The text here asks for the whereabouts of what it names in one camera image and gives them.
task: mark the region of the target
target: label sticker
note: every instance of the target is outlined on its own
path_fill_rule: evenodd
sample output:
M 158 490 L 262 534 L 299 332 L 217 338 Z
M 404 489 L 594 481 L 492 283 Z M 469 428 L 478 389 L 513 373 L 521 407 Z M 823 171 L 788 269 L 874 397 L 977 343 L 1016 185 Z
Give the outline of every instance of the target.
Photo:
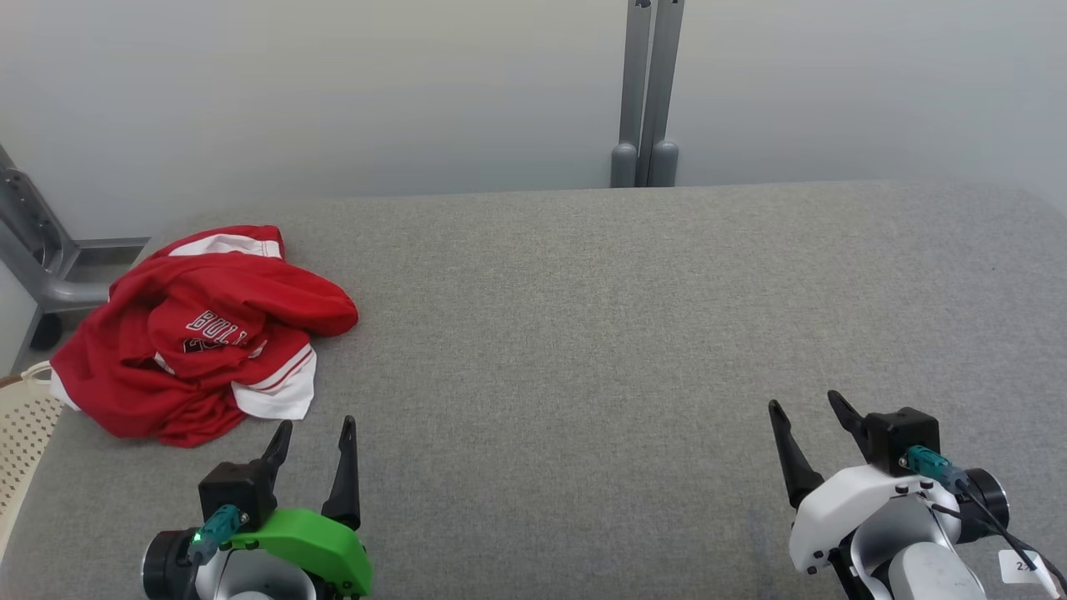
M 1019 554 L 1015 550 L 1000 551 L 1001 580 L 1004 583 L 1036 583 L 1040 585 L 1040 572 L 1046 571 L 1045 563 L 1041 562 L 1041 557 L 1036 552 L 1029 550 L 1024 550 L 1024 552 L 1034 562 L 1034 565 L 1037 567 L 1036 571 L 1031 571 L 1030 567 L 1022 562 L 1022 558 L 1019 557 Z

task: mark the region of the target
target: black wheel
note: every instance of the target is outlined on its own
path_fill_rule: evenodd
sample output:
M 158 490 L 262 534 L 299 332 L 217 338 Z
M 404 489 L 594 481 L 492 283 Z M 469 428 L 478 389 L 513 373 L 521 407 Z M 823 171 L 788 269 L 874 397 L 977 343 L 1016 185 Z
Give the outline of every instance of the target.
M 30 347 L 38 351 L 51 350 L 60 343 L 62 336 L 63 321 L 55 313 L 48 313 L 43 315 L 41 321 L 37 322 L 37 329 L 34 330 L 33 337 L 30 340 Z

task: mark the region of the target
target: gray table surface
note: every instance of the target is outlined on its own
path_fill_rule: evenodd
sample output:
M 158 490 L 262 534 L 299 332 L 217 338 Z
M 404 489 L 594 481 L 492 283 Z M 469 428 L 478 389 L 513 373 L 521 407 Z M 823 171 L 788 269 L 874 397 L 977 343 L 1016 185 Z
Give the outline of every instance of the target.
M 826 391 L 910 405 L 1007 488 L 1012 530 L 1067 567 L 1067 220 L 1022 192 L 844 183 L 292 202 L 289 259 L 360 307 L 317 341 L 317 398 L 277 480 L 318 508 L 360 423 L 373 597 L 841 598 L 796 573 L 767 423 L 814 465 L 861 461 Z M 186 451 L 67 411 L 0 598 L 142 597 L 154 534 L 196 524 L 196 483 L 261 452 L 249 420 Z M 964 547 L 989 597 L 999 540 Z

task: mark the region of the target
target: beige basket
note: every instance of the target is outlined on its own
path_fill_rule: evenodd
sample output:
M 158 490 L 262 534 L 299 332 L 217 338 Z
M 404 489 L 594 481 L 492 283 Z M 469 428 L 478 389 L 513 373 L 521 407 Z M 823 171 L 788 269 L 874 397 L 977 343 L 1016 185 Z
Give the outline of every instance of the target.
M 0 559 L 63 402 L 48 395 L 51 365 L 0 379 Z

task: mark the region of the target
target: teal connector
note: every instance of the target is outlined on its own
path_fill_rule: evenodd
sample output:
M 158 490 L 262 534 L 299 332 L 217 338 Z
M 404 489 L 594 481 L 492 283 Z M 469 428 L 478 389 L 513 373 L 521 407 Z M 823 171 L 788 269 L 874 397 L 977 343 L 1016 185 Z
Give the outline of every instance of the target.
M 905 455 L 908 469 L 923 477 L 929 477 L 944 486 L 952 493 L 962 493 L 956 481 L 970 481 L 967 473 L 951 460 L 926 446 L 911 446 Z
M 237 530 L 240 527 L 240 509 L 233 504 L 222 505 L 204 526 L 193 534 L 193 539 L 189 542 L 189 559 L 198 565 L 206 565 L 219 551 L 219 547 L 237 535 Z

